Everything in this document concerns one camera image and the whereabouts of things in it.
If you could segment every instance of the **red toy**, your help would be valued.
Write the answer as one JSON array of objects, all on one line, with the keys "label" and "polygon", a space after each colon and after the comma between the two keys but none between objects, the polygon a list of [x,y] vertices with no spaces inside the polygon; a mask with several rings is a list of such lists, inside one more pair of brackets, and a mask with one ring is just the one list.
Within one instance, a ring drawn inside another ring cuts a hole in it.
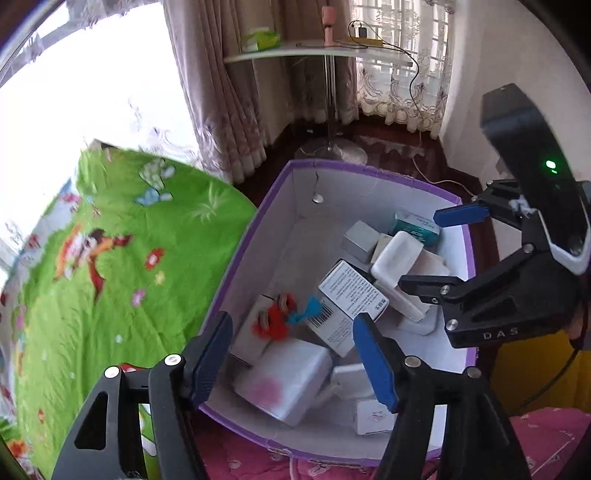
[{"label": "red toy", "polygon": [[271,307],[259,312],[258,322],[252,329],[256,335],[264,339],[283,340],[289,333],[287,317],[297,310],[294,297],[282,293]]}]

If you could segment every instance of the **white box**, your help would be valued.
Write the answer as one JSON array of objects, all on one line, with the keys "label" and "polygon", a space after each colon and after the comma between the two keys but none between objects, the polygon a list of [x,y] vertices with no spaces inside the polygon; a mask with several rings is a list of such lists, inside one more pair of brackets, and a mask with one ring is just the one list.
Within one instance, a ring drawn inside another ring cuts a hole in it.
[{"label": "white box", "polygon": [[330,384],[343,400],[358,400],[374,395],[363,364],[338,365],[333,368]]},{"label": "white box", "polygon": [[387,296],[390,306],[407,319],[420,322],[432,305],[404,293],[398,286],[402,275],[449,275],[443,259],[423,248],[410,233],[398,232],[371,268],[374,286]]},{"label": "white box", "polygon": [[345,260],[338,262],[320,282],[318,289],[351,320],[362,312],[376,320],[388,299]]},{"label": "white box", "polygon": [[345,357],[355,346],[353,320],[360,312],[376,320],[388,306],[388,299],[345,260],[340,260],[320,282],[322,311],[306,319],[307,326]]},{"label": "white box", "polygon": [[240,330],[234,338],[230,347],[230,354],[248,365],[254,365],[261,357],[270,340],[259,337],[252,331],[258,322],[259,312],[268,309],[273,305],[273,300],[265,295],[259,295],[246,320],[242,323]]},{"label": "white box", "polygon": [[234,382],[238,395],[277,420],[298,425],[330,373],[330,351],[287,338],[273,342]]},{"label": "white box", "polygon": [[380,253],[382,253],[384,251],[384,248],[386,248],[386,245],[388,245],[390,243],[391,239],[392,239],[392,237],[390,235],[388,235],[387,233],[379,234],[378,244],[375,246],[374,254],[371,257],[371,264],[372,265],[378,259]]},{"label": "white box", "polygon": [[320,315],[305,320],[306,325],[339,356],[345,357],[355,346],[353,320],[326,297],[320,299]]},{"label": "white box", "polygon": [[374,398],[359,400],[355,410],[355,431],[358,435],[391,432],[397,416]]}]

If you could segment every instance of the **green blanket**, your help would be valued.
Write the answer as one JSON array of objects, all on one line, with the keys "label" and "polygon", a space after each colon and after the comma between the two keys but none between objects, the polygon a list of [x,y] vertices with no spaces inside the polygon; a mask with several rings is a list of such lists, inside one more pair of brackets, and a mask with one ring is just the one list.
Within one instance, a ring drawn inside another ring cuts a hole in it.
[{"label": "green blanket", "polygon": [[[106,367],[151,367],[199,331],[254,213],[233,187],[190,166],[83,152],[2,296],[0,433],[30,472],[51,477]],[[139,410],[150,470],[150,409]]]}]

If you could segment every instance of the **white shelf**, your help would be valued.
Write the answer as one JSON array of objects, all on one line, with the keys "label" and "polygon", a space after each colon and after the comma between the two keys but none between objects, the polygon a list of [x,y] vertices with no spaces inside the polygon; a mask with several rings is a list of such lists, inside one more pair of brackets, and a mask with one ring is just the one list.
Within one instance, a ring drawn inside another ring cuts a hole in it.
[{"label": "white shelf", "polygon": [[269,59],[276,57],[299,56],[325,56],[357,57],[367,60],[383,60],[396,63],[400,66],[412,67],[413,62],[404,53],[397,52],[393,48],[353,48],[355,43],[346,43],[347,47],[325,47],[322,40],[302,40],[282,42],[276,48],[269,50],[253,51],[225,57],[224,63],[234,63],[244,60]]}]

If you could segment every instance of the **blue gripper pad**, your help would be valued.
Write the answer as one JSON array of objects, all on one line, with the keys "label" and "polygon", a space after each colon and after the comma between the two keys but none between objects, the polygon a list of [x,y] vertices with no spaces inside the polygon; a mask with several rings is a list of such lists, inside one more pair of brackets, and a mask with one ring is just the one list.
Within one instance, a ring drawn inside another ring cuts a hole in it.
[{"label": "blue gripper pad", "polygon": [[199,405],[209,398],[217,373],[232,343],[232,336],[232,318],[225,313],[193,373],[193,391],[190,400],[194,408],[199,408]]},{"label": "blue gripper pad", "polygon": [[433,221],[440,227],[467,225],[483,222],[490,215],[488,208],[477,203],[467,203],[457,207],[438,210],[433,215]]},{"label": "blue gripper pad", "polygon": [[376,398],[380,403],[386,405],[389,411],[394,411],[398,405],[398,396],[394,391],[394,372],[367,327],[362,314],[357,315],[353,322],[353,341]]}]

